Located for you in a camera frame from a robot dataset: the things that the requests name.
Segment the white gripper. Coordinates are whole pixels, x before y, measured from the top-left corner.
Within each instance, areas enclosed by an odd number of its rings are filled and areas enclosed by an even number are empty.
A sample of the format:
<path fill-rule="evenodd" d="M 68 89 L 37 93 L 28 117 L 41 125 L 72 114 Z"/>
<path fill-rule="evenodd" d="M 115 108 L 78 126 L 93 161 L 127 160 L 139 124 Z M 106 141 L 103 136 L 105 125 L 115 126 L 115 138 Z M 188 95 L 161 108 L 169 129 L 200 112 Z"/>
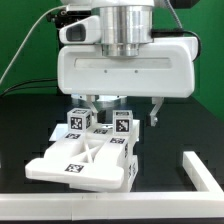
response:
<path fill-rule="evenodd" d="M 98 121 L 92 95 L 153 97 L 150 125 L 164 98 L 187 98 L 195 89 L 193 61 L 198 51 L 194 37 L 156 38 L 140 46 L 136 57 L 105 57 L 99 45 L 73 45 L 61 49 L 57 77 L 65 94 L 87 95 Z"/>

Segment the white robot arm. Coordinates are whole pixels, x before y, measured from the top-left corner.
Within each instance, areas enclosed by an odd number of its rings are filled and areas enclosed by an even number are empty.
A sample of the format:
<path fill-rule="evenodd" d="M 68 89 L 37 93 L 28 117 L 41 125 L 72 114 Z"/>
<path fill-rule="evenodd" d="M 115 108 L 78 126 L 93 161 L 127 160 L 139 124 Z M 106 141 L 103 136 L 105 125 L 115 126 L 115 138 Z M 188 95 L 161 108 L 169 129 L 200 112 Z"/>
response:
<path fill-rule="evenodd" d="M 153 9 L 170 8 L 169 0 L 68 0 L 65 5 L 69 12 L 90 15 L 59 31 L 63 93 L 150 97 L 152 125 L 165 98 L 193 93 L 199 37 L 181 27 L 152 27 Z"/>

